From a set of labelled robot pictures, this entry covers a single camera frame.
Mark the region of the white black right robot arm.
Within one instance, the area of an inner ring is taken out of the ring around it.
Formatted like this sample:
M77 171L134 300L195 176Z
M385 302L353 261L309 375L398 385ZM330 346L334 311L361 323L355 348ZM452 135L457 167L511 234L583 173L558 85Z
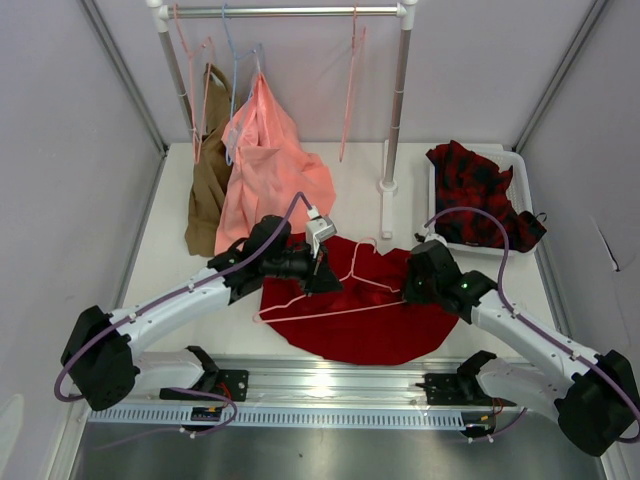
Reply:
M526 317L499 283L479 271L460 271L438 240L414 247L408 260L405 300L436 305L498 338L526 359L520 369L489 352L470 358L474 369L456 380L468 403L497 397L555 422L582 452L599 457L639 421L639 392L629 360L586 347Z

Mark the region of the red skirt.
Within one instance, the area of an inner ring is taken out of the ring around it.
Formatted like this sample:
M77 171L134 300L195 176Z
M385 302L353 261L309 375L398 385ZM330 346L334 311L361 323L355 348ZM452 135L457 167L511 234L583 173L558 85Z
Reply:
M350 270L356 243L340 236L326 242L330 268L339 280ZM262 318L313 315L404 300L408 259L407 250L393 249L381 254L373 253L370 245L361 245L356 274L399 289L399 293L348 279L341 281L344 286L341 292L308 296L288 309L265 313ZM268 278L263 284L260 309L286 304L301 294L294 280ZM366 312L267 325L290 345L326 360L393 366L437 350L457 323L457 317L438 305L406 302Z

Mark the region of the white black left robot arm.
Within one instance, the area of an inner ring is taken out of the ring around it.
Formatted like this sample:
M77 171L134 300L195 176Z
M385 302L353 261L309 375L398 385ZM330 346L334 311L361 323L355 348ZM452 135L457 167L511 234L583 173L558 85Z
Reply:
M112 312L97 305L85 309L61 356L62 377L79 391L74 398L94 411L111 408L137 390L164 396L185 390L194 399L209 398L217 371L202 348L189 346L153 360L148 347L259 290L268 278L294 280L306 296L342 291L325 244L336 232L328 217L315 214L306 223L304 240L294 242L290 223L268 215L174 290Z

